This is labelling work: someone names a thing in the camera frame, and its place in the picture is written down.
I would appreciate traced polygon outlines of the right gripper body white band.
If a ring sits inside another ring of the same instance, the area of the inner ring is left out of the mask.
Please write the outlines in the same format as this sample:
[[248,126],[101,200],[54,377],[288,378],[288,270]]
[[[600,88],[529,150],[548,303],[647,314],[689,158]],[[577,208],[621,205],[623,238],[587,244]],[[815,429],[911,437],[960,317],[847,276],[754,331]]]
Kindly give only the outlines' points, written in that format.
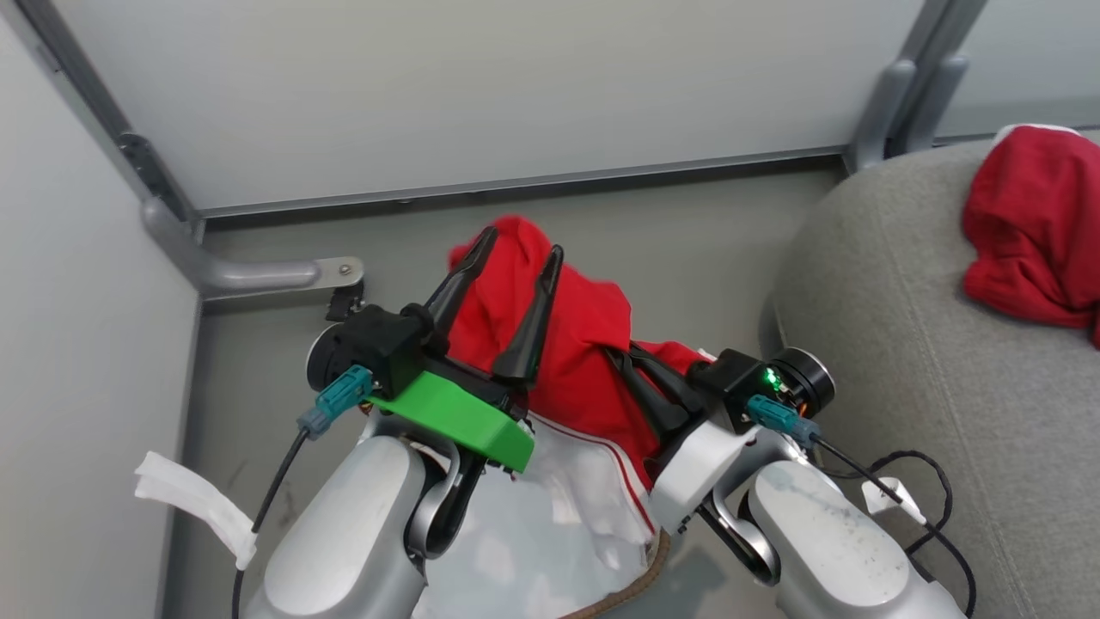
[[730,428],[703,420],[673,450],[649,494],[650,518],[668,533],[679,531],[721,480],[759,468],[749,452],[771,434],[759,427],[736,434]]

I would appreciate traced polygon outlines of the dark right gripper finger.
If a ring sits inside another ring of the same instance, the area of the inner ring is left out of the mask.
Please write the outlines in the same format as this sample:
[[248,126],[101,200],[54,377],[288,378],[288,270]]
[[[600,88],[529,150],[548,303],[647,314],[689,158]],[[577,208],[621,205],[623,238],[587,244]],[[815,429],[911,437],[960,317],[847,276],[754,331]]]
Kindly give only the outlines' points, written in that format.
[[606,349],[606,357],[620,376],[657,440],[671,440],[688,425],[690,413],[675,393],[668,372],[644,349]]
[[632,341],[632,367],[663,393],[669,402],[680,405],[689,413],[705,410],[704,397],[688,383],[688,371],[704,361],[696,350],[681,342]]

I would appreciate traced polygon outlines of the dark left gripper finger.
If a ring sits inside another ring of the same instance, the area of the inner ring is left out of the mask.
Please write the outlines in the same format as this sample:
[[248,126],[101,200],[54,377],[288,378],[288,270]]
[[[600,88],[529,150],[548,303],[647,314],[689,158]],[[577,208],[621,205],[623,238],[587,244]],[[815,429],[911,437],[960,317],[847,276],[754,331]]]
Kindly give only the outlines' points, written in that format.
[[428,299],[425,309],[433,320],[437,336],[449,338],[468,290],[486,267],[497,239],[498,228],[484,228]]
[[534,281],[534,299],[520,324],[492,364],[492,376],[502,384],[535,385],[546,344],[560,275],[565,266],[565,250],[558,244],[547,255],[543,268]]

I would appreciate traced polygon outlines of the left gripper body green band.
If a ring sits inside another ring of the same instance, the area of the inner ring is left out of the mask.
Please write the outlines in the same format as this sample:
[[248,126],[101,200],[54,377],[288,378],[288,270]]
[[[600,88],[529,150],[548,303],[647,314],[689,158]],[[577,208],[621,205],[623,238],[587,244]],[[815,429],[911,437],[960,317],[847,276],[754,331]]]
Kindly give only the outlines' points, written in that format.
[[370,346],[370,400],[492,465],[522,473],[534,458],[528,395],[537,377],[495,375],[416,341]]

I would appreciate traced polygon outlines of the red jersey with white lettering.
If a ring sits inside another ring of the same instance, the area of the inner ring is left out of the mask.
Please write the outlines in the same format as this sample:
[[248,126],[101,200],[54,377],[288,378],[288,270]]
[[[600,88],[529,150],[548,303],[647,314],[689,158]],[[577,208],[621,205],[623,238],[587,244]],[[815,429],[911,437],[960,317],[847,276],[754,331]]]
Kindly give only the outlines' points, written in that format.
[[[522,217],[499,217],[494,224],[498,239],[487,266],[468,291],[449,336],[451,357],[480,371],[490,371],[510,344],[553,247]],[[563,267],[529,404],[539,418],[620,447],[650,490],[645,458],[657,454],[657,438],[605,356],[605,349],[628,349],[630,329],[632,307],[618,285]]]

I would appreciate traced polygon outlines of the red jersey with white cuff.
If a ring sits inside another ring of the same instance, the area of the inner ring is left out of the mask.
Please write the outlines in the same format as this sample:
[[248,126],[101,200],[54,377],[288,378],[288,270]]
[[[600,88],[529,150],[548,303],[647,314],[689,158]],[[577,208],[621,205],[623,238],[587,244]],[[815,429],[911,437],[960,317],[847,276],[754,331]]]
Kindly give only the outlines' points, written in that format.
[[1100,144],[1069,128],[1002,129],[975,173],[963,234],[975,250],[968,297],[1100,349]]

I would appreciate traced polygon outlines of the grey fabric sofa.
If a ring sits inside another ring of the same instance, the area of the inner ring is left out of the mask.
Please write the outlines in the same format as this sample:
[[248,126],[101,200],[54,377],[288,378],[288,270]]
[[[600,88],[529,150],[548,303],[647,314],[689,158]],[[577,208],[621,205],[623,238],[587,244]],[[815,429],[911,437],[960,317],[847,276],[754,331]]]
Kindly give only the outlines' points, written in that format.
[[774,313],[836,384],[816,418],[829,442],[864,465],[919,450],[945,469],[974,619],[1100,619],[1100,350],[963,292],[963,205],[987,150],[908,154],[834,188],[787,252]]

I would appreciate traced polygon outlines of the black caster wheel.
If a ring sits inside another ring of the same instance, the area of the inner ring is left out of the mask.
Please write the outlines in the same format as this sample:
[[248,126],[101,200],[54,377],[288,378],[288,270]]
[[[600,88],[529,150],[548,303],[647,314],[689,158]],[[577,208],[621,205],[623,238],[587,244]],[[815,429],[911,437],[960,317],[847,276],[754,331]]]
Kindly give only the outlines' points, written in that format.
[[324,320],[328,322],[345,322],[351,317],[361,312],[366,302],[364,281],[355,281],[354,285],[336,287],[327,303]]

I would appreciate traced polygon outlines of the white garment with red stripe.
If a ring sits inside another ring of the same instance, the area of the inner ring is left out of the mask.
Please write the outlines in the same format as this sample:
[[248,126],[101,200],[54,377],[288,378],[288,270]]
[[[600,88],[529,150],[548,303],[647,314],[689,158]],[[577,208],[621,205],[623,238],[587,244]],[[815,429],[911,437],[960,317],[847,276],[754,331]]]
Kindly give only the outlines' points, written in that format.
[[594,618],[654,584],[671,541],[624,451],[529,416],[521,474],[487,468],[413,619]]

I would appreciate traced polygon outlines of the grey partition foot bar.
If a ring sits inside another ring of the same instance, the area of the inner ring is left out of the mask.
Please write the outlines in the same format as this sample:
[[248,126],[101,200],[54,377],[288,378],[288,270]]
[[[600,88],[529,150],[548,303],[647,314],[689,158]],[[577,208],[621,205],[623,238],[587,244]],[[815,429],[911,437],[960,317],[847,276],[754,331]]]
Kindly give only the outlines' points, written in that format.
[[200,246],[160,199],[143,201],[140,218],[150,239],[208,299],[337,289],[358,285],[365,274],[358,257],[261,262],[217,257]]

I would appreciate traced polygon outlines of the grey partition foot stub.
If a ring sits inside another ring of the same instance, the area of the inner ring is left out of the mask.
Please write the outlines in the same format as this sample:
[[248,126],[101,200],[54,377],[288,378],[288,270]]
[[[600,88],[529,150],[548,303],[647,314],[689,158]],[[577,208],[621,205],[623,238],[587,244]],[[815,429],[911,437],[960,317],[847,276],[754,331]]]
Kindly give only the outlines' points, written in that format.
[[853,141],[842,154],[848,174],[864,172],[884,161],[891,128],[916,74],[919,66],[908,58],[897,59],[883,68],[857,123]]
[[954,54],[932,67],[931,77],[916,90],[910,110],[902,118],[902,125],[897,129],[893,140],[895,156],[931,150],[939,123],[950,108],[952,98],[963,82],[969,66],[969,58]]

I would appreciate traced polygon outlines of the grey partition bottom rail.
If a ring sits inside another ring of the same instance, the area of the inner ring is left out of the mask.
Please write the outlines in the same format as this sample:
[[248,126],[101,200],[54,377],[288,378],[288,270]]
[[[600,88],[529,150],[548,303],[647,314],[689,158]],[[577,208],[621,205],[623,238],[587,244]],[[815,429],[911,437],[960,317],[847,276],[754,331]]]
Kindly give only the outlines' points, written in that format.
[[382,205],[389,201],[415,201],[420,199],[444,199],[444,197],[464,194],[484,194],[501,191],[522,191],[534,187],[565,187],[586,181],[617,181],[636,179],[636,177],[657,177],[668,174],[693,172],[718,172],[719,169],[741,169],[747,166],[768,165],[787,162],[810,161],[846,161],[848,148],[844,145],[822,146],[812,150],[777,151],[746,156],[727,156],[703,158],[703,161],[686,161],[644,166],[627,166],[619,169],[601,169],[601,172],[573,172],[522,177],[522,179],[506,179],[498,181],[471,181],[440,187],[420,187],[396,189],[396,191],[380,191],[367,194],[346,194],[319,199],[293,199],[280,201],[264,201],[255,205],[221,206],[199,209],[198,215],[204,220],[285,214],[286,212],[311,211],[346,206]]

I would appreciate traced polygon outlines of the grey partition corner post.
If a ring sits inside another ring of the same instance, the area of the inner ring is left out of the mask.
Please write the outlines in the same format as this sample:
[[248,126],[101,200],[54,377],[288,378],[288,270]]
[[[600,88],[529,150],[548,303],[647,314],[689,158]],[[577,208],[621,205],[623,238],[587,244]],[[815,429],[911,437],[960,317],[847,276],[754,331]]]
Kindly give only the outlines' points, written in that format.
[[127,164],[150,194],[164,203],[191,232],[199,222],[193,201],[186,196],[168,165],[154,150],[152,142],[131,125],[113,93],[95,70],[94,63],[72,34],[58,8],[52,0],[13,0],[16,10],[28,20],[45,48],[48,60],[56,66],[72,88],[82,98],[95,121],[107,131]]

